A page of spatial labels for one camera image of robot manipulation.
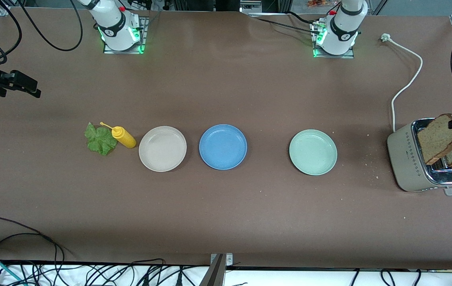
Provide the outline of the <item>green lettuce leaf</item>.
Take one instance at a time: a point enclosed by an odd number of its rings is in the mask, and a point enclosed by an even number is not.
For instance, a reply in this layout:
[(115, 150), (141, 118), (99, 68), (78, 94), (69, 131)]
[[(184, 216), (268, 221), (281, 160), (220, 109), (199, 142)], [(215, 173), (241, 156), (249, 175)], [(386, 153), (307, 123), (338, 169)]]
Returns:
[(113, 137), (111, 129), (95, 127), (91, 122), (87, 124), (84, 136), (87, 139), (88, 149), (102, 156), (107, 156), (118, 144), (118, 140)]

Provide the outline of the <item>yellow mustard squeeze bottle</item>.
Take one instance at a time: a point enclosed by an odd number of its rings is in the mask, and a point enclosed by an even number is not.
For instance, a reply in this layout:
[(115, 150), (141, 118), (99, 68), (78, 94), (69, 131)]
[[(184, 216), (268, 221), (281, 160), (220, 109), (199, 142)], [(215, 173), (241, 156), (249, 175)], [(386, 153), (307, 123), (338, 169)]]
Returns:
[(100, 122), (100, 125), (109, 128), (111, 130), (113, 138), (115, 138), (119, 143), (124, 145), (126, 148), (132, 149), (135, 148), (135, 146), (137, 145), (136, 139), (123, 127), (121, 126), (111, 127), (109, 125), (106, 125), (104, 122)]

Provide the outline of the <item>pale green plate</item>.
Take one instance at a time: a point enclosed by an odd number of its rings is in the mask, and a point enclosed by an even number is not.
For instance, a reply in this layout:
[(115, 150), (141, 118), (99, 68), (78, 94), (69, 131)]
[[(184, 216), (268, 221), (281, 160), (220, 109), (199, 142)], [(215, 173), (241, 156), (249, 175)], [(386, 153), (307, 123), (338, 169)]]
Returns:
[(316, 129), (298, 132), (292, 138), (288, 152), (293, 165), (302, 173), (311, 176), (328, 173), (338, 159), (333, 139)]

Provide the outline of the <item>beige plate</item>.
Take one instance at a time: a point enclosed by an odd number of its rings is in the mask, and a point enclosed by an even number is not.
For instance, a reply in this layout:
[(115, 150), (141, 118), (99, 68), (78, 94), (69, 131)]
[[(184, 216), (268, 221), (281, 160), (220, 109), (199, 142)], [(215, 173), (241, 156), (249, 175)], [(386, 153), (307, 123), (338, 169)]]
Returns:
[(155, 172), (169, 172), (186, 157), (186, 138), (180, 130), (159, 126), (147, 132), (139, 144), (142, 164)]

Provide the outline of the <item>blue plate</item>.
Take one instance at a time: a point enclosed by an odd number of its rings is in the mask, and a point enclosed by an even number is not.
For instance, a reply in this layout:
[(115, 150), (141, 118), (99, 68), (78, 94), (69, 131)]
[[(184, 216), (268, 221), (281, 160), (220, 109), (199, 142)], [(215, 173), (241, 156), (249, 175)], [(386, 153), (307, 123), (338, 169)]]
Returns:
[(231, 170), (246, 157), (248, 143), (243, 132), (229, 124), (208, 128), (200, 138), (199, 154), (204, 163), (215, 170)]

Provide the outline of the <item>beige chrome two-slot toaster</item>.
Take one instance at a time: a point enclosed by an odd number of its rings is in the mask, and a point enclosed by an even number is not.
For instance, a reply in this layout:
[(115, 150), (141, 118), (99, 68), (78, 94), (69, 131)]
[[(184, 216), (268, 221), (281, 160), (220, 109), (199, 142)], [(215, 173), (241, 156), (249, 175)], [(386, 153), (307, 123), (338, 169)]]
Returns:
[(417, 134), (432, 121), (418, 119), (389, 135), (386, 144), (398, 186), (406, 192), (421, 193), (443, 189), (452, 196), (452, 167), (442, 159), (426, 165)]

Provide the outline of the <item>colourful snack packet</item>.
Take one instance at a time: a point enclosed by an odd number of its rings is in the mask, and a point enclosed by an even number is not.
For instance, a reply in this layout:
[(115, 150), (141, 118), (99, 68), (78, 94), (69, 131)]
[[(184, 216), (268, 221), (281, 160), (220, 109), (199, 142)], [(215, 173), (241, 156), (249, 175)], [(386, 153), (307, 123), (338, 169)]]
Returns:
[(331, 8), (337, 4), (337, 0), (308, 0), (307, 7), (309, 8)]

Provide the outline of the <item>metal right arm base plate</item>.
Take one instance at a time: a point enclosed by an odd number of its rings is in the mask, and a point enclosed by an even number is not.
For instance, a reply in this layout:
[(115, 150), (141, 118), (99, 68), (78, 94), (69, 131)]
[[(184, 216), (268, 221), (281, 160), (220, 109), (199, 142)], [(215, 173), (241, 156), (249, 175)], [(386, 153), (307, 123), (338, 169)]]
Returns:
[(144, 54), (146, 41), (147, 41), (147, 34), (148, 34), (148, 24), (149, 24), (149, 18), (148, 17), (141, 17), (140, 18), (140, 26), (138, 28), (138, 31), (135, 33), (135, 35), (138, 35), (139, 40), (134, 43), (132, 47), (130, 47), (127, 50), (123, 51), (116, 51), (111, 49), (107, 44), (103, 45), (103, 53), (104, 54)]

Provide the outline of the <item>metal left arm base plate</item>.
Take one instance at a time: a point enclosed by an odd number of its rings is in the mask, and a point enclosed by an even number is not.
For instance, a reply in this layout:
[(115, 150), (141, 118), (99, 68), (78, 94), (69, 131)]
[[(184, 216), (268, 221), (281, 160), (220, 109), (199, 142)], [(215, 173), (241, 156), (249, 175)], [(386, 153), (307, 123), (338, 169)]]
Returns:
[(315, 58), (354, 58), (353, 45), (358, 36), (358, 30), (343, 31), (335, 26), (333, 21), (320, 18), (309, 24)]

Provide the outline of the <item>aluminium profile bracket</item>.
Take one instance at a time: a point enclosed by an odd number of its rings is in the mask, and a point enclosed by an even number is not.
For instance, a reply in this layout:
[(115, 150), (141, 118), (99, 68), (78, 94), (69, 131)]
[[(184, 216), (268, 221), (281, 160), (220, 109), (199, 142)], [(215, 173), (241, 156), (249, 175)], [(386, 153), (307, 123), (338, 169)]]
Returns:
[(226, 268), (232, 265), (232, 253), (212, 253), (211, 264), (199, 286), (224, 286)]

